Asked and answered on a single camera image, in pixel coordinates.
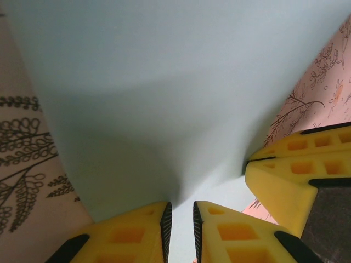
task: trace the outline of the black rubber edge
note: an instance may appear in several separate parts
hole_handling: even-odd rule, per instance
[[[324,126],[324,127],[318,127],[314,129],[303,130],[300,134],[304,135],[304,134],[318,133],[321,131],[324,132],[326,130],[334,130],[334,129],[344,128],[348,126],[351,126],[351,122],[344,122],[344,123],[338,123],[338,124]]]
[[[274,236],[297,263],[323,263],[298,237],[284,231],[276,231]]]
[[[202,218],[197,202],[194,202],[193,207],[193,222],[194,222],[194,237],[197,263],[201,263],[202,253]]]
[[[161,218],[161,241],[163,262],[168,263],[169,243],[171,241],[172,232],[172,203],[168,202]]]
[[[89,240],[88,234],[82,234],[68,239],[60,248],[46,261],[46,263],[69,263],[78,254],[81,248]]]
[[[271,160],[271,159],[275,159],[275,158],[276,158],[275,156],[270,156],[270,157],[264,157],[264,158],[260,158],[260,159],[248,160],[246,162],[246,166],[248,165],[248,163],[251,163],[251,162]]]
[[[321,179],[311,179],[308,184],[316,188],[323,187],[351,187],[351,178],[321,178]]]

